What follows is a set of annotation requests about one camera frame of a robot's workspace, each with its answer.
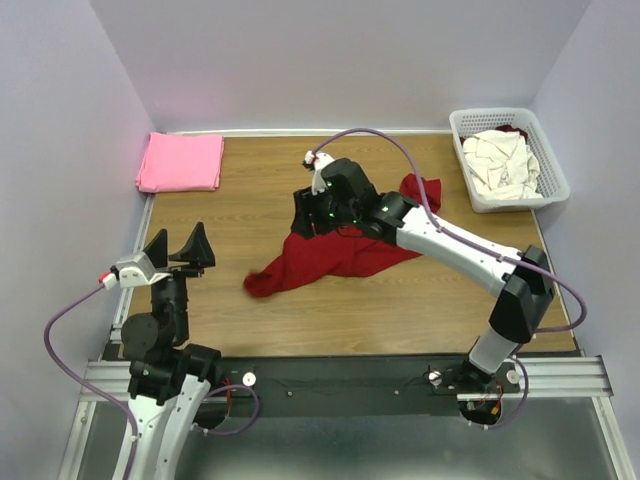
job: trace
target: folded pink towel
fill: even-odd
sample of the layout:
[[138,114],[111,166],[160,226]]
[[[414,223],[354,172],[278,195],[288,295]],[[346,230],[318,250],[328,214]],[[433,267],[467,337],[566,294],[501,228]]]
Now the folded pink towel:
[[152,133],[136,186],[148,193],[215,190],[223,149],[222,135]]

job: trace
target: white cloth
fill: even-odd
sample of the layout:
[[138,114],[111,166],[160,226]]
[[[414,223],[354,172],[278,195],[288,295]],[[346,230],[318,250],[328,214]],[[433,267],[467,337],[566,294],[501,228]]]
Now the white cloth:
[[518,132],[486,130],[462,145],[476,190],[486,200],[542,198],[540,164]]

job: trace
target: white connector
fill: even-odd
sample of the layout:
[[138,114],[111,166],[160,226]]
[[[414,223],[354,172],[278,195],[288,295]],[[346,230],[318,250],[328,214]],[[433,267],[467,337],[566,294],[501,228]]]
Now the white connector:
[[313,152],[309,150],[304,156],[304,163],[313,166],[313,178],[311,179],[311,193],[313,195],[322,193],[327,189],[327,184],[324,182],[321,172],[324,167],[334,161],[335,158],[323,152],[318,152],[314,155]]
[[100,277],[100,283],[104,285],[105,290],[111,290],[118,284],[115,273],[108,272]]

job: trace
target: wooden table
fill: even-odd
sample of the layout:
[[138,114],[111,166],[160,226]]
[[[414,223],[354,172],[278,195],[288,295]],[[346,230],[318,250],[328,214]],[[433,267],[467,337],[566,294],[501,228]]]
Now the wooden table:
[[[147,240],[169,231],[182,247],[196,222],[205,224],[218,265],[189,281],[191,342],[224,355],[325,355],[466,352],[488,326],[495,299],[474,282],[426,257],[369,278],[325,277],[266,299],[249,297],[242,281],[281,252],[293,219],[293,192],[310,184],[300,163],[318,137],[226,139],[220,188],[159,194]],[[503,245],[541,245],[531,213],[471,210],[450,136],[407,136],[425,178],[440,178],[446,220]],[[359,162],[378,191],[397,190],[410,167],[390,143],[342,138],[325,151]],[[148,311],[137,289],[130,313]],[[556,298],[544,326],[566,324]],[[541,334],[531,351],[573,350],[569,333]]]

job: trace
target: plastic basket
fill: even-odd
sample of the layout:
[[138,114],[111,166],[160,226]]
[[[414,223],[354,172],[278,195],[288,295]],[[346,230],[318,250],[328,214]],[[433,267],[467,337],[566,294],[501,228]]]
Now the plastic basket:
[[[464,181],[469,191],[471,207],[478,213],[535,210],[569,198],[569,185],[564,178],[558,160],[551,150],[547,137],[532,111],[525,108],[475,108],[458,110],[449,116],[453,130],[453,147],[456,150]],[[520,200],[486,200],[476,190],[471,172],[462,152],[460,137],[466,138],[484,130],[509,124],[529,134],[528,144],[540,162],[537,192],[543,198]]]

